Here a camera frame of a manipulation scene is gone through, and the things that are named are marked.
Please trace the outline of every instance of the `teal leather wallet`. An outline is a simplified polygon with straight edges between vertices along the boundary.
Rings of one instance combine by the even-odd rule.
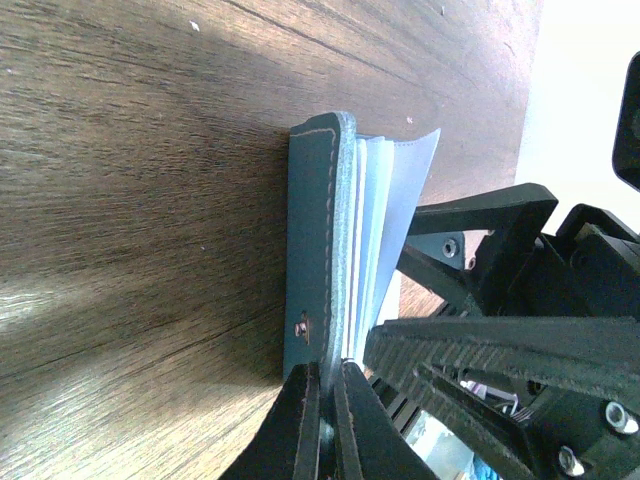
[[[291,129],[284,378],[318,362],[328,379],[347,323],[355,212],[355,118],[313,117]]]

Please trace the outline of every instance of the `wood grain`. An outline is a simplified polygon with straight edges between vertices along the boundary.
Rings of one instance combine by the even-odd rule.
[[[219,475],[280,385],[288,129],[442,127],[423,202],[509,184],[524,3],[1,1],[0,477]]]

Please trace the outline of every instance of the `white paper sheet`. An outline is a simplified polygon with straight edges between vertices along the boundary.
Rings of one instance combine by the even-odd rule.
[[[366,336],[378,320],[439,138],[440,130],[436,130],[413,142],[394,143],[384,137],[366,141],[355,328],[350,325],[355,338],[350,336],[346,348],[348,356],[360,364]]]
[[[367,140],[367,171],[362,218],[362,246],[360,278],[358,282],[358,312],[356,314],[356,343],[363,343],[363,319],[371,310],[375,286],[376,266],[380,255],[380,242],[391,172],[393,171],[393,142],[377,137]],[[350,356],[357,361],[357,348]]]

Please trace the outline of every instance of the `white wall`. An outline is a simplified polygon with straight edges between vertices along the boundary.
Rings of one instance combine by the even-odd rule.
[[[638,51],[640,1],[545,2],[516,183],[541,183],[559,198],[548,233],[577,203],[640,231],[640,192],[611,167],[626,70]]]

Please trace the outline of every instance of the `metal screw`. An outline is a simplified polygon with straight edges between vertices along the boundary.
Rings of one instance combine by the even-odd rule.
[[[449,238],[444,242],[442,246],[442,254],[447,258],[453,258],[458,253],[458,242],[453,238]]]
[[[304,337],[305,342],[309,345],[309,317],[307,312],[300,314],[300,321],[293,326],[296,337]]]
[[[569,447],[561,447],[558,452],[558,463],[562,471],[570,477],[580,477],[584,475],[584,465],[578,460]]]
[[[618,402],[609,402],[604,411],[607,423],[618,433],[633,435],[639,430],[637,420]]]

